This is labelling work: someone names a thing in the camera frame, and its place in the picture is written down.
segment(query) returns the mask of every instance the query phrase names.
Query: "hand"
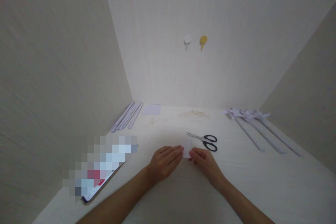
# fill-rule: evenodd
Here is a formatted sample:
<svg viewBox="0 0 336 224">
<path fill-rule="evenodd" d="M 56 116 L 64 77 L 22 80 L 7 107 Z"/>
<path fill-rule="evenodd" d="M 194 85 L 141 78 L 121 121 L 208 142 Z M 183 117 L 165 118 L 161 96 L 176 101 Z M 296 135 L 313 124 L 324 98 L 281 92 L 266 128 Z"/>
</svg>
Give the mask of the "hand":
<svg viewBox="0 0 336 224">
<path fill-rule="evenodd" d="M 156 184 L 167 178 L 182 159 L 183 147 L 165 146 L 158 149 L 146 167 L 148 178 Z"/>
<path fill-rule="evenodd" d="M 206 176 L 210 184 L 218 190 L 221 182 L 226 180 L 222 171 L 218 167 L 211 152 L 205 149 L 192 148 L 189 152 L 191 159 Z"/>
</svg>

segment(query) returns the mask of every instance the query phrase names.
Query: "textured wallpaper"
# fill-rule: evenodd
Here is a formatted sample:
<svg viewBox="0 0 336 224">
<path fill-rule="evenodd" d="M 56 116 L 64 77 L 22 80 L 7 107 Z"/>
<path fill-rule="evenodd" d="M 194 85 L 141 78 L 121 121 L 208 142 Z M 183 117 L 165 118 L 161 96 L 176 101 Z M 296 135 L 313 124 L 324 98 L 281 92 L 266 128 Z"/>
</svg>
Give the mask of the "textured wallpaper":
<svg viewBox="0 0 336 224">
<path fill-rule="evenodd" d="M 257 109 L 335 0 L 108 2 L 134 100 Z"/>
<path fill-rule="evenodd" d="M 261 108 L 336 173 L 336 4 Z"/>
<path fill-rule="evenodd" d="M 0 3 L 0 222 L 31 223 L 131 93 L 107 0 Z"/>
</svg>

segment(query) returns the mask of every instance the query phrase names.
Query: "square paper sheet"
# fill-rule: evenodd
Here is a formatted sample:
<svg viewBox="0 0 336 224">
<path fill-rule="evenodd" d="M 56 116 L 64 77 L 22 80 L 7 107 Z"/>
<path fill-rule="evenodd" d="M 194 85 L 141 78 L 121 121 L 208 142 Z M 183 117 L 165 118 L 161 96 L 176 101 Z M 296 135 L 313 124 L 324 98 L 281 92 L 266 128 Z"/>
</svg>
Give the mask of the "square paper sheet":
<svg viewBox="0 0 336 224">
<path fill-rule="evenodd" d="M 161 112 L 161 105 L 152 105 L 148 104 L 142 111 L 142 114 L 148 114 L 148 115 L 159 115 Z"/>
</svg>

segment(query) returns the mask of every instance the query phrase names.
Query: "black scissors handle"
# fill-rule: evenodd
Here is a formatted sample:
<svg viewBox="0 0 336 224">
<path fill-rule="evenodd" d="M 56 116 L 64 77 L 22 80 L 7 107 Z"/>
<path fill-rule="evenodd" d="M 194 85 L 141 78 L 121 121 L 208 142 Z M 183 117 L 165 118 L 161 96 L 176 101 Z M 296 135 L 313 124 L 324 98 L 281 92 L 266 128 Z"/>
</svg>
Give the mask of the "black scissors handle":
<svg viewBox="0 0 336 224">
<path fill-rule="evenodd" d="M 217 137 L 215 137 L 213 135 L 205 135 L 203 138 L 206 139 L 206 140 L 209 140 L 210 142 L 217 142 Z"/>
<path fill-rule="evenodd" d="M 214 145 L 213 143 L 211 143 L 211 142 L 207 142 L 207 141 L 203 141 L 203 144 L 204 144 L 204 146 L 209 150 L 209 151 L 213 151 L 213 152 L 216 152 L 217 151 L 217 146 L 216 145 Z"/>
<path fill-rule="evenodd" d="M 208 150 L 216 152 L 217 151 L 217 146 L 214 145 L 212 142 L 217 142 L 217 137 L 215 137 L 213 135 L 205 135 L 203 138 L 210 141 L 210 142 L 203 141 L 204 146 Z"/>
</svg>

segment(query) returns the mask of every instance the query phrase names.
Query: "scissors blade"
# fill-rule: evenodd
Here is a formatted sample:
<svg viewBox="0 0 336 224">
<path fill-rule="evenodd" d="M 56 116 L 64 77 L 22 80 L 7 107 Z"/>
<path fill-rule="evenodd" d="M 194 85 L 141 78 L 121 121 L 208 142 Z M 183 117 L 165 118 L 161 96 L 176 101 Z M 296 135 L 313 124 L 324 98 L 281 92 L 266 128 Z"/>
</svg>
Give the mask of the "scissors blade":
<svg viewBox="0 0 336 224">
<path fill-rule="evenodd" d="M 186 134 L 187 134 L 188 136 L 191 136 L 191 137 L 197 138 L 197 139 L 199 139 L 199 140 L 201 140 L 201 141 L 203 141 L 203 140 L 204 140 L 202 137 L 200 137 L 200 136 L 197 136 L 197 135 L 194 135 L 194 134 L 191 134 L 191 133 L 189 133 L 189 132 L 186 132 Z"/>
</svg>

